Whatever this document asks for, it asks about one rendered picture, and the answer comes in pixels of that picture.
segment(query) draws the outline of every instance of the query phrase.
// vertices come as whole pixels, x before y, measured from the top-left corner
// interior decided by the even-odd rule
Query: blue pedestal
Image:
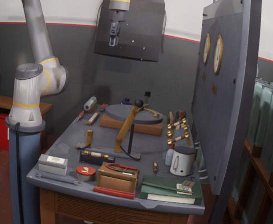
[[[39,159],[40,132],[20,132],[20,172],[22,185],[22,201],[24,224],[40,224],[39,188],[27,184],[26,175]],[[17,142],[16,132],[9,131],[9,164],[11,200],[14,224],[20,224],[18,180],[17,180]]]

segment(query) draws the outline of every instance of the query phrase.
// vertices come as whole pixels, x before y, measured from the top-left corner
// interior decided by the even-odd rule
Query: red tile floor
[[[214,204],[215,196],[211,193],[209,184],[202,184],[203,198],[205,201],[204,215],[190,215],[187,224],[207,224]],[[9,177],[9,152],[0,149],[0,223],[10,224],[13,221],[10,177]],[[84,224],[82,220],[60,215],[59,224]],[[230,224],[231,219],[226,211],[222,224]]]

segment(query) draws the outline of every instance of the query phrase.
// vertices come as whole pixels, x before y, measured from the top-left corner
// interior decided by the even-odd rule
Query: table
[[[0,108],[11,109],[12,105],[13,105],[13,98],[12,97],[0,95]],[[48,112],[52,108],[52,105],[49,103],[40,102],[39,108],[40,108],[41,116],[42,116],[43,120],[45,120],[46,119],[46,112]],[[42,130],[41,136],[42,136],[41,137],[41,149],[44,149],[45,130]]]
[[[56,174],[50,174],[50,176],[72,181],[77,180],[74,175],[75,167],[84,163],[79,162],[80,150],[77,150],[75,146],[78,142],[85,142],[87,129],[93,130],[92,150],[103,150],[105,154],[111,153],[111,151],[107,152],[108,148],[113,151],[119,130],[100,127],[102,113],[92,126],[88,126],[87,121],[94,112],[85,114],[79,122],[74,121],[48,150],[47,155],[68,159],[68,170],[65,177]],[[165,116],[161,136],[134,134],[132,151],[141,153],[140,161],[116,158],[116,163],[140,168],[134,200],[93,192],[93,187],[96,186],[97,172],[95,181],[82,182],[82,186],[76,187],[69,183],[35,177],[36,173],[48,175],[45,172],[38,171],[38,164],[36,164],[27,174],[27,183],[40,188],[41,224],[58,223],[59,214],[99,224],[186,224],[189,214],[203,215],[205,210],[203,200],[201,205],[192,205],[140,199],[139,192],[144,174],[173,177],[169,174],[170,168],[164,165],[164,158],[169,149],[166,132],[167,117]],[[128,141],[129,133],[123,141],[125,149],[127,149]],[[176,142],[176,146],[186,144],[186,139]],[[59,149],[67,147],[69,148],[68,153],[62,154]],[[157,174],[153,172],[153,161],[158,164],[159,172]],[[96,170],[100,167],[93,164],[88,164],[88,166]],[[193,174],[186,179],[194,177],[195,180],[199,180],[196,162],[193,164],[192,171]]]

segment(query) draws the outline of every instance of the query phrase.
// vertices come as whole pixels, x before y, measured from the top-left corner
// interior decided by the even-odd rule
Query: yellow ring
[[[46,93],[43,95],[43,96],[45,96],[48,93],[49,88],[50,88],[50,77],[49,77],[49,73],[47,72],[47,70],[45,70],[45,68],[43,68],[43,70],[46,72],[47,77],[48,77],[48,88],[46,90]]]
[[[32,105],[27,105],[27,104],[20,104],[20,103],[14,102],[14,101],[13,101],[13,104],[15,106],[19,106],[19,107],[38,107],[39,106],[39,103],[32,104]]]
[[[118,2],[126,2],[126,3],[130,3],[130,0],[110,0],[110,1],[118,1]]]
[[[58,58],[50,58],[50,59],[47,59],[45,61],[40,62],[39,64],[43,65],[43,64],[45,64],[45,63],[47,63],[49,61],[59,61],[59,59]]]

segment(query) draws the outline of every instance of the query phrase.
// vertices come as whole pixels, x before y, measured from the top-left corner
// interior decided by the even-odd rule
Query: pressure gauge
[[[213,69],[215,75],[218,75],[222,60],[222,49],[223,49],[223,43],[222,43],[222,36],[219,35],[216,39],[216,46],[214,51],[214,62],[213,62]]]
[[[204,47],[204,65],[207,64],[208,57],[209,57],[209,50],[210,50],[210,35],[207,34],[205,38],[205,47]]]

